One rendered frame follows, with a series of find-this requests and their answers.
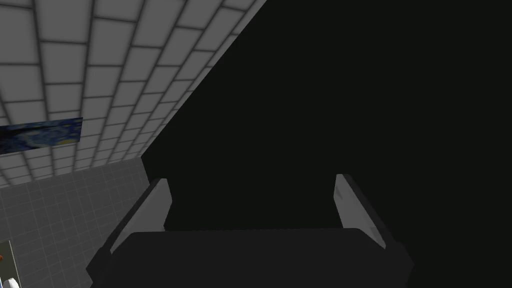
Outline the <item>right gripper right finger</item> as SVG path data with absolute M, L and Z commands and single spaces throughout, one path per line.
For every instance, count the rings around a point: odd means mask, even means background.
M 397 245 L 375 209 L 347 174 L 336 175 L 333 200 L 345 229 L 363 232 L 384 249 Z

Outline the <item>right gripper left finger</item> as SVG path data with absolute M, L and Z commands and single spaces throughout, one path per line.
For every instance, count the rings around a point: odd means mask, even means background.
M 113 253 L 132 233 L 162 232 L 172 202 L 167 179 L 152 181 L 108 236 L 108 253 Z

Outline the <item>blue swirly night-sky painting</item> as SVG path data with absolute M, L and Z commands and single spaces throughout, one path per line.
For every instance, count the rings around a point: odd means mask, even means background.
M 0 126 L 0 155 L 78 143 L 83 118 Z

